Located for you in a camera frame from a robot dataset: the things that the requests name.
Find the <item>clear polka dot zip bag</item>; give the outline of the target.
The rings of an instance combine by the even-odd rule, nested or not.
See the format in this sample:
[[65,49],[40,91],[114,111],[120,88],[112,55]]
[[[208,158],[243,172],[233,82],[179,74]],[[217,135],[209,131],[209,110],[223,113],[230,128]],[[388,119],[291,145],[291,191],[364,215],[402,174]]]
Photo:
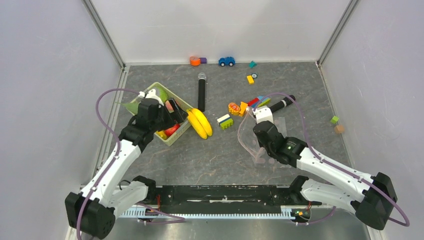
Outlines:
[[270,157],[264,147],[260,147],[259,141],[253,132],[255,125],[256,119],[250,112],[246,113],[237,130],[238,142],[247,151],[248,158],[255,165],[277,164],[278,161]]

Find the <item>yellow banana bunch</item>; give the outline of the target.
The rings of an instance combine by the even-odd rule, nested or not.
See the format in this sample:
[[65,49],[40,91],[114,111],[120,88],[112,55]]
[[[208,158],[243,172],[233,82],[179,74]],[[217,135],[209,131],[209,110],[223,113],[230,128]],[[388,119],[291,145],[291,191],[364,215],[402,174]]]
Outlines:
[[196,133],[204,140],[213,135],[213,129],[206,116],[197,108],[187,110],[188,121]]

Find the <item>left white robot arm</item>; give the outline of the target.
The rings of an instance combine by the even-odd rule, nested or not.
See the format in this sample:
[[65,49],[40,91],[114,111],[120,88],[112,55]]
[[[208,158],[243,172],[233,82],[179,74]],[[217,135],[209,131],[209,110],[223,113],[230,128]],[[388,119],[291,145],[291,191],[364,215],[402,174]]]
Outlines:
[[159,99],[146,97],[138,104],[119,136],[116,145],[99,172],[79,193],[70,192],[65,198],[69,226],[100,240],[109,235],[116,219],[137,202],[153,203],[157,198],[155,181],[136,177],[129,186],[115,192],[131,164],[153,140],[154,134],[188,117],[175,101],[168,99],[172,112]]

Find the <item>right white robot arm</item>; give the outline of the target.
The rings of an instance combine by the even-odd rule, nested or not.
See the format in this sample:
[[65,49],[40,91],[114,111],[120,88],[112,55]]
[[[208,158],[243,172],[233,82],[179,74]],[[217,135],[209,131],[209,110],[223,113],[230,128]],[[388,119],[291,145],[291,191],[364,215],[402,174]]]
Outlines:
[[398,198],[391,178],[364,173],[343,165],[296,137],[284,137],[270,121],[257,123],[253,132],[259,146],[283,165],[314,174],[327,183],[298,176],[289,189],[295,204],[321,202],[354,214],[362,223],[383,230]]

